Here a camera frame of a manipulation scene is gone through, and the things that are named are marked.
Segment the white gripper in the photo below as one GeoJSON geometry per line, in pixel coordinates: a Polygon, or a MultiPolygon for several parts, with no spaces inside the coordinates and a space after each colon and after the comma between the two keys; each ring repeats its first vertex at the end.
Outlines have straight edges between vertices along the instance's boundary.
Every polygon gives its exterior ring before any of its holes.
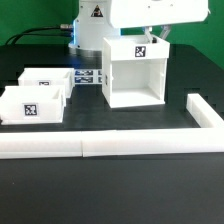
{"type": "Polygon", "coordinates": [[[164,25],[160,38],[165,40],[171,24],[201,22],[208,14],[208,0],[109,0],[108,20],[114,28],[144,27],[152,43],[149,26],[164,25]]]}

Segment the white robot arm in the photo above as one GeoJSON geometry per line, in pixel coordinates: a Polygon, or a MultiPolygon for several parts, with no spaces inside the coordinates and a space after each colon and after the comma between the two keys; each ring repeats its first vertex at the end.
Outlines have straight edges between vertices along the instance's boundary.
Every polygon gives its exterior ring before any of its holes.
{"type": "Polygon", "coordinates": [[[166,39],[173,24],[202,22],[209,13],[209,0],[79,0],[70,52],[101,56],[103,38],[119,35],[122,28],[141,27],[150,36],[161,26],[160,38],[166,39]]]}

